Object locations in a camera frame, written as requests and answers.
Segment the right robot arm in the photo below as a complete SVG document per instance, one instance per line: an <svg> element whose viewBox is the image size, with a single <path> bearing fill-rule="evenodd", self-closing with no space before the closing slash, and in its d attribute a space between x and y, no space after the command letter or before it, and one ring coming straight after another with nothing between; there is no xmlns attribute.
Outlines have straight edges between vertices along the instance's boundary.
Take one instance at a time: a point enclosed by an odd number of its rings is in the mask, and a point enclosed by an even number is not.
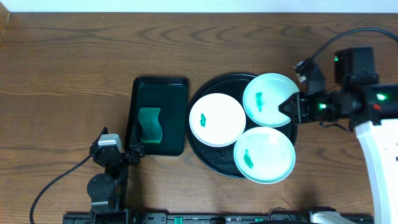
<svg viewBox="0 0 398 224"><path fill-rule="evenodd" d="M293 124L349 120L368 169L375 223L397 223L397 85L293 93L278 109Z"/></svg>

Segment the green sponge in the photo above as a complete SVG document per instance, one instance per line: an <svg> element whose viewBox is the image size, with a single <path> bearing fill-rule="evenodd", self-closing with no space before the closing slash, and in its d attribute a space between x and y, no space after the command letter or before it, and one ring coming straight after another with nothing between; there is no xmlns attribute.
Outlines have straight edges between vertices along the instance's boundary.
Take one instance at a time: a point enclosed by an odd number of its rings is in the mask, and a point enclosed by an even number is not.
<svg viewBox="0 0 398 224"><path fill-rule="evenodd" d="M142 127L140 140L144 144L160 144L163 136L159 123L160 108L141 108L138 121Z"/></svg>

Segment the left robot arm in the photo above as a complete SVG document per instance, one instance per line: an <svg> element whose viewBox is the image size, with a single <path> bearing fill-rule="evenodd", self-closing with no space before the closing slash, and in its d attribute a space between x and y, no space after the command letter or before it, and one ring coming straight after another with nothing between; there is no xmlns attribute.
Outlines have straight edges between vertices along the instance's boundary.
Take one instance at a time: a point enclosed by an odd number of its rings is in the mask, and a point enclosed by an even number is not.
<svg viewBox="0 0 398 224"><path fill-rule="evenodd" d="M133 126L132 145L125 151L122 151L120 137L108 133L106 127L91 144L89 155L93 162L104 168L104 172L92 177L87 185L91 198L89 224L142 223L142 215L126 207L129 167L139 165L145 157L139 140L141 131Z"/></svg>

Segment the white plate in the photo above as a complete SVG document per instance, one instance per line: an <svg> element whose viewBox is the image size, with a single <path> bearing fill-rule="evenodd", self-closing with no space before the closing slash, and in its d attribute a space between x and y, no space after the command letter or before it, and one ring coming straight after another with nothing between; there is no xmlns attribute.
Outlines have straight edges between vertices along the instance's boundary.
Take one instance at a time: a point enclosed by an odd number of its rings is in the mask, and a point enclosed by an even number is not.
<svg viewBox="0 0 398 224"><path fill-rule="evenodd" d="M203 144L225 147L237 141L246 127L246 114L232 96L212 93L197 100L189 113L192 134Z"/></svg>

